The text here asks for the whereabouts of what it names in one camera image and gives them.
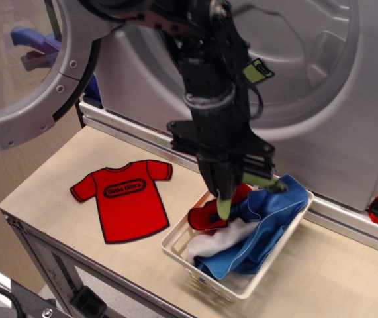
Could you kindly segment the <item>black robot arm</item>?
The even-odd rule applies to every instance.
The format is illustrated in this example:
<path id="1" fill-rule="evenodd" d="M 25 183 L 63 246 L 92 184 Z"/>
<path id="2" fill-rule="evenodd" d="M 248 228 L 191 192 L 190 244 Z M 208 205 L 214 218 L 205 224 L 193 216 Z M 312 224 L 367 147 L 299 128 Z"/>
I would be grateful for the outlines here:
<path id="1" fill-rule="evenodd" d="M 93 14 L 121 24 L 158 31 L 183 78 L 189 121 L 172 121 L 172 148 L 196 157 L 208 190 L 227 200 L 247 183 L 270 191 L 274 147 L 256 136 L 250 108 L 256 90 L 244 75 L 248 43 L 236 30 L 227 1 L 84 1 Z"/>

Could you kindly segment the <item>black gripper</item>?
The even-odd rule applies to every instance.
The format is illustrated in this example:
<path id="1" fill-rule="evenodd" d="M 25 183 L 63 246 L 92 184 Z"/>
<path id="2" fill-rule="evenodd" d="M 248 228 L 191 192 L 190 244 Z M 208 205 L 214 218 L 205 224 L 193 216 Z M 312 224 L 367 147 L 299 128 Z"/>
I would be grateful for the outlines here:
<path id="1" fill-rule="evenodd" d="M 172 146 L 197 158 L 204 182 L 215 197 L 231 199 L 245 172 L 272 178 L 275 149 L 250 128 L 246 90 L 233 89 L 213 98 L 186 93 L 183 100 L 192 119 L 167 124 Z"/>

